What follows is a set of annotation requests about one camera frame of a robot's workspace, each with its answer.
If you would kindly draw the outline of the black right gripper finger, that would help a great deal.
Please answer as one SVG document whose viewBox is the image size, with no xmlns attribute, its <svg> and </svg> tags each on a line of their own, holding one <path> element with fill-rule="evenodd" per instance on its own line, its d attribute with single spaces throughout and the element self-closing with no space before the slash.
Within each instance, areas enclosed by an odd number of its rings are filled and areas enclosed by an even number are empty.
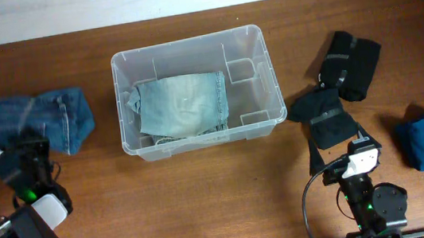
<svg viewBox="0 0 424 238">
<path fill-rule="evenodd" d="M 369 133 L 367 133 L 360 123 L 357 123 L 357 132 L 357 138 L 360 140 L 373 145 L 377 149 L 382 148 L 382 144 L 375 140 Z"/>
<path fill-rule="evenodd" d="M 308 139 L 307 142 L 309 144 L 309 175 L 313 177 L 325 168 L 325 162 L 316 143 L 312 139 Z"/>
</svg>

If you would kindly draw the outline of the dark blue jeans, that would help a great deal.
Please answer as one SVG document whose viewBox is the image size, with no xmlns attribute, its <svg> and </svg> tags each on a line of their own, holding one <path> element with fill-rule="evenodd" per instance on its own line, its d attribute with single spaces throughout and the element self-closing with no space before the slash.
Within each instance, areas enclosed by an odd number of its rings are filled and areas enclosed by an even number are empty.
<svg viewBox="0 0 424 238">
<path fill-rule="evenodd" d="M 52 150 L 74 155 L 94 128 L 91 108 L 79 88 L 0 97 L 0 150 L 31 134 L 46 137 Z"/>
</svg>

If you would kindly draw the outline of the light blue jeans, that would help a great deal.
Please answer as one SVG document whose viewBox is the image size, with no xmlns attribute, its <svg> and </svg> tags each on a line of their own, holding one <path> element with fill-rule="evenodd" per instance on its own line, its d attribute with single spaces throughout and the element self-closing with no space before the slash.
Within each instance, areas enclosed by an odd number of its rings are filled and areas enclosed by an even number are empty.
<svg viewBox="0 0 424 238">
<path fill-rule="evenodd" d="M 229 116 L 225 84 L 222 72 L 162 78 L 136 85 L 127 106 L 156 145 L 224 131 Z"/>
</svg>

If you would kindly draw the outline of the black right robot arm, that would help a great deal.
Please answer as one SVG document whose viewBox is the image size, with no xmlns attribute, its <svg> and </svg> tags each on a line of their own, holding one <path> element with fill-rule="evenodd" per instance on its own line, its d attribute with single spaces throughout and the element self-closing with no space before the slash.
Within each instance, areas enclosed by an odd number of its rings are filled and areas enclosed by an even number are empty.
<svg viewBox="0 0 424 238">
<path fill-rule="evenodd" d="M 345 238 L 424 238 L 424 228 L 404 232 L 407 226 L 407 191 L 392 183 L 374 185 L 369 174 L 379 166 L 382 145 L 361 126 L 357 138 L 347 145 L 347 153 L 325 163 L 313 140 L 309 140 L 309 175 L 312 177 L 302 194 L 303 217 L 307 217 L 306 194 L 315 179 L 325 186 L 339 185 L 351 209 L 357 232 Z"/>
</svg>

